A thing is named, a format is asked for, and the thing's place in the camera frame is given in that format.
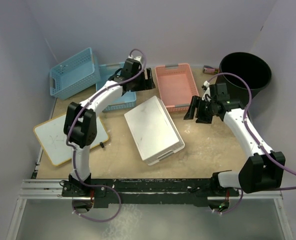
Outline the shallow blue perforated basket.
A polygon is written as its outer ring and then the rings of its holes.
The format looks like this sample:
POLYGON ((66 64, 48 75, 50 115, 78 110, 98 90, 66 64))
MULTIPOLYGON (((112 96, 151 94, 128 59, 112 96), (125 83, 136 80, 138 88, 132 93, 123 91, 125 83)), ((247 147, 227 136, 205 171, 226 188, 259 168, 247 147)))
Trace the shallow blue perforated basket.
MULTIPOLYGON (((108 81, 109 77, 111 77, 117 70, 122 69, 123 67, 124 62, 99 65, 100 81, 95 84, 96 90, 100 90, 108 81)), ((136 106, 136 101, 136 93, 129 91, 109 104, 103 110, 103 112, 134 108, 136 106)))

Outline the white perforated basket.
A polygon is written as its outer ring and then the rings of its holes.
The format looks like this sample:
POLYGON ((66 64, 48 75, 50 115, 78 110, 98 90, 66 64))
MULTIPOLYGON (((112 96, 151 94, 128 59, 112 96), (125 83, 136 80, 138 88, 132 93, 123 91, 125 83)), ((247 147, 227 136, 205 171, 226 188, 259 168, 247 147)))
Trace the white perforated basket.
POLYGON ((141 160, 148 166, 181 151, 185 143, 166 106, 153 96, 124 114, 141 160))

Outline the large black bucket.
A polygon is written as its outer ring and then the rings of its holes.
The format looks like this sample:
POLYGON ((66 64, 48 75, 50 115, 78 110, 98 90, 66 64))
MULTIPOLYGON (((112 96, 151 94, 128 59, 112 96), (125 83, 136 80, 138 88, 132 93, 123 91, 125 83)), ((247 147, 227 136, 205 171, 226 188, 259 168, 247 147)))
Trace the large black bucket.
MULTIPOLYGON (((251 97, 254 98, 265 89, 272 80, 269 65, 260 57, 247 52, 233 52, 226 55, 219 64, 220 73, 231 73, 242 78, 249 86, 251 97)), ((228 94, 238 99, 243 105, 249 102, 249 93, 245 84, 231 75, 221 75, 217 83, 226 83, 228 94)))

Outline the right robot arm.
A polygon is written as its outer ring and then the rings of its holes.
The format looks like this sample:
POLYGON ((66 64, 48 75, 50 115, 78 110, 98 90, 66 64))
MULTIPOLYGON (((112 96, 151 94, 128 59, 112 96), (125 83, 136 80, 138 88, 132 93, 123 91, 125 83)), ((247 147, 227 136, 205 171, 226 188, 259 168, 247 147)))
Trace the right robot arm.
POLYGON ((194 95, 184 120, 195 119, 200 124, 211 124, 217 116, 237 138, 246 155, 240 172, 231 170, 213 174, 210 190, 216 196, 228 188, 238 188, 245 193, 277 189, 281 186, 284 154, 274 151, 259 135, 249 120, 247 110, 239 99, 232 99, 225 83, 210 84, 205 81, 203 96, 194 95))

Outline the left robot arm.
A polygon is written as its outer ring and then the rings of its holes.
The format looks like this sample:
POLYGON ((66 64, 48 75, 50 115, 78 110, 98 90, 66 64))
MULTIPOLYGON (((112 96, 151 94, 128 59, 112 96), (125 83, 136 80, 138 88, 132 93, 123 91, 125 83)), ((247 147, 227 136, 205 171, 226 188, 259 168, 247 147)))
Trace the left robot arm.
POLYGON ((146 61, 129 55, 121 69, 88 99, 71 102, 66 111, 63 132, 66 145, 72 148, 72 171, 68 181, 79 196, 91 191, 90 146, 97 137, 97 118, 113 101, 127 92, 150 90, 155 87, 151 77, 145 78, 146 61))

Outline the tall blue perforated basket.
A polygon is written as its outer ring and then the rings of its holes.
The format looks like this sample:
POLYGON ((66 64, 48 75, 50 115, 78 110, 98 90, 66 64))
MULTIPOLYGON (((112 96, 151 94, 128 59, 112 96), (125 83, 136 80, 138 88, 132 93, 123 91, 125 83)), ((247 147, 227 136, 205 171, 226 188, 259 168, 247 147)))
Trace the tall blue perforated basket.
POLYGON ((88 47, 50 69, 50 95, 66 100, 100 80, 97 57, 88 47))

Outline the pink perforated basket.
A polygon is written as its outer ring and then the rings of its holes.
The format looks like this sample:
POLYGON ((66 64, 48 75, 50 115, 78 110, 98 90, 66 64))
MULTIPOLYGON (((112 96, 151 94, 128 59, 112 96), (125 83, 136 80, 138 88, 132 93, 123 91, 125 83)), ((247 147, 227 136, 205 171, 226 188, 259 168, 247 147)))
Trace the pink perforated basket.
POLYGON ((199 92, 188 63, 155 67, 159 95, 168 112, 186 112, 199 92))

